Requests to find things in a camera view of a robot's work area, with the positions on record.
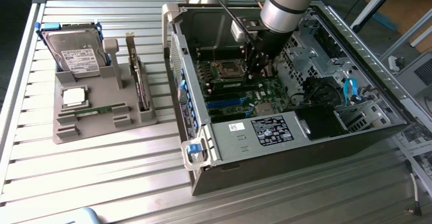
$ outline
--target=metal grating table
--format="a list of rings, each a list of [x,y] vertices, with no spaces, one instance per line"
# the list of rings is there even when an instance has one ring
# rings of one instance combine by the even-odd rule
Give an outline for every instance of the metal grating table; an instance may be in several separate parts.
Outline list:
[[[33,3],[2,113],[0,223],[60,223],[89,206],[104,223],[430,223],[430,199],[413,202],[404,155],[390,142],[356,156],[192,197],[161,46],[161,11],[182,0],[46,0]],[[158,124],[61,145],[50,141],[54,61],[33,22],[101,22],[126,63],[134,32]]]

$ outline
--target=hard drive label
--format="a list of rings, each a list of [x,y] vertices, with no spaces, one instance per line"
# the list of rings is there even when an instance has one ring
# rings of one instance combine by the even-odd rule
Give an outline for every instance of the hard drive label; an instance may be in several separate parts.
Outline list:
[[[273,116],[252,121],[252,126],[261,146],[294,140],[282,116]]]
[[[98,71],[93,49],[61,51],[72,74]]]

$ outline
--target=blue ram slot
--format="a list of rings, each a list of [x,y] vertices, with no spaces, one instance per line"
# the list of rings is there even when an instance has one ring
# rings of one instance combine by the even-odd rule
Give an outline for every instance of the blue ram slot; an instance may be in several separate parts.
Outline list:
[[[244,102],[244,98],[232,99],[232,100],[206,103],[206,107],[217,108],[217,107],[225,107],[225,106],[232,106],[232,105],[242,105],[242,102]]]

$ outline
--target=white cable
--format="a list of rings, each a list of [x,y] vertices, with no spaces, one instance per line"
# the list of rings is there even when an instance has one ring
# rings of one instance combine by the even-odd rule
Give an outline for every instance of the white cable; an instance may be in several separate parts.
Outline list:
[[[413,177],[413,173],[410,173],[410,179],[412,179],[412,183],[413,183],[413,200],[418,201],[417,182],[416,182],[416,179]]]

